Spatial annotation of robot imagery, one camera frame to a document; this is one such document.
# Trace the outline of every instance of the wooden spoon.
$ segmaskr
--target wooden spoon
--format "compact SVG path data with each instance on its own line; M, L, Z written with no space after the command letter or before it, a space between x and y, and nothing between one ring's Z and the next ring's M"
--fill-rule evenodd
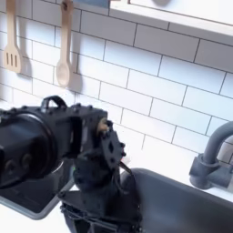
M4 66L8 70L20 73L23 58L16 41L15 0L6 0L6 13L7 46L4 51Z
M70 40L73 2L65 0L61 4L62 9L62 30L61 30L61 57L56 66L56 77L60 86L66 87L72 74L70 65Z

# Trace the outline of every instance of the black sink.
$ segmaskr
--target black sink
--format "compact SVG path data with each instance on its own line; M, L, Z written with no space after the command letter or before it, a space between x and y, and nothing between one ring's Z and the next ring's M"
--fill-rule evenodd
M144 232L233 232L233 203L145 169L133 173L142 197ZM131 180L123 174L124 187Z

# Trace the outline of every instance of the faucet spout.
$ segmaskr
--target faucet spout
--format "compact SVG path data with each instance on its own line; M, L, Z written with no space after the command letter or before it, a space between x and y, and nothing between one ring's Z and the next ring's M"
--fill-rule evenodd
M233 135L233 122L219 127L210 137L204 154L199 154L190 169L190 182L200 189L219 186L228 188L233 175L232 168L220 165L217 157L224 141Z
M233 136L233 121L219 127L213 133L203 154L203 161L208 164L215 164L222 144L230 136Z

